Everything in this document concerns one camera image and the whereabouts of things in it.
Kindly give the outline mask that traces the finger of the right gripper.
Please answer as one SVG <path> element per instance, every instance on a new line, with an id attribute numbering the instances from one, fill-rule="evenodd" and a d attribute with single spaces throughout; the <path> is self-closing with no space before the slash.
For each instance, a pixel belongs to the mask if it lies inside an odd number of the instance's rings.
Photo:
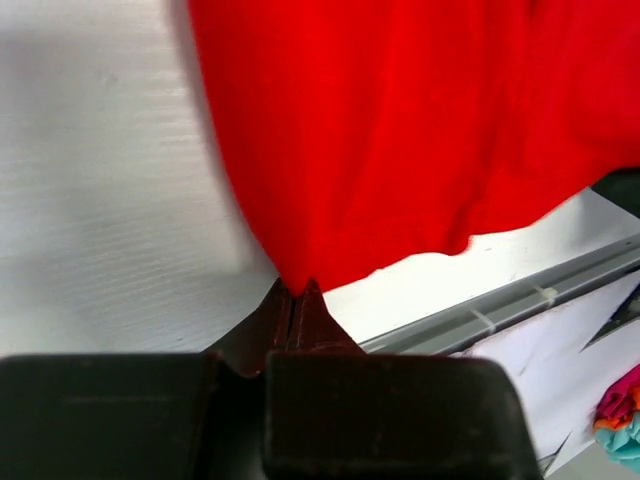
<path id="1" fill-rule="evenodd" d="M 591 189 L 632 215 L 640 214 L 640 171 L 638 168 L 612 172 Z"/>

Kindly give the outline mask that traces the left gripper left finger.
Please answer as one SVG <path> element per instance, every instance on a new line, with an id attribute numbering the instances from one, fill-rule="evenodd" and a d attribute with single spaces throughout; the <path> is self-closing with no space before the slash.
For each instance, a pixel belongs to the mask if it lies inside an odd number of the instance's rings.
<path id="1" fill-rule="evenodd" d="M 200 353 L 1 362 L 5 479 L 261 479 L 264 371 L 292 298 L 275 282 Z"/>

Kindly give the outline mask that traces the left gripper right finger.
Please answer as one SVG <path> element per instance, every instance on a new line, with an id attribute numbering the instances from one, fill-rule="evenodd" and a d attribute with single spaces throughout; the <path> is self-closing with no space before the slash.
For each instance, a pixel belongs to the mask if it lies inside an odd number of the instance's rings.
<path id="1" fill-rule="evenodd" d="M 519 397 L 496 363 L 368 354 L 316 282 L 266 360 L 270 479 L 537 479 Z"/>

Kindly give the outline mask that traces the red t-shirt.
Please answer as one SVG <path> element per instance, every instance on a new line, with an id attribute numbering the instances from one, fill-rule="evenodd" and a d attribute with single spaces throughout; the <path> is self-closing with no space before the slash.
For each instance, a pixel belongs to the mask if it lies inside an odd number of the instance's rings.
<path id="1" fill-rule="evenodd" d="M 236 200 L 293 294 L 639 163 L 635 1 L 193 1 Z"/>

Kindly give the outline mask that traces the colourful folded clothes pile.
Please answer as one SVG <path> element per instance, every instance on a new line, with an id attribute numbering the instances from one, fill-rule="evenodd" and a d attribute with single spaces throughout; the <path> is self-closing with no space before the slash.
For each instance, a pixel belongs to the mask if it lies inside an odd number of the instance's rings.
<path id="1" fill-rule="evenodd" d="M 596 442 L 613 463 L 639 473 L 639 366 L 614 382 L 596 407 Z"/>

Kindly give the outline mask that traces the aluminium table rail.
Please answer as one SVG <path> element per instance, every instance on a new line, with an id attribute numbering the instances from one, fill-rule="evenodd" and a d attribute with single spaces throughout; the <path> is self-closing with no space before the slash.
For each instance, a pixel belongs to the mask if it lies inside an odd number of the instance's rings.
<path id="1" fill-rule="evenodd" d="M 639 237 L 608 245 L 361 343 L 369 354 L 461 352 L 639 269 Z"/>

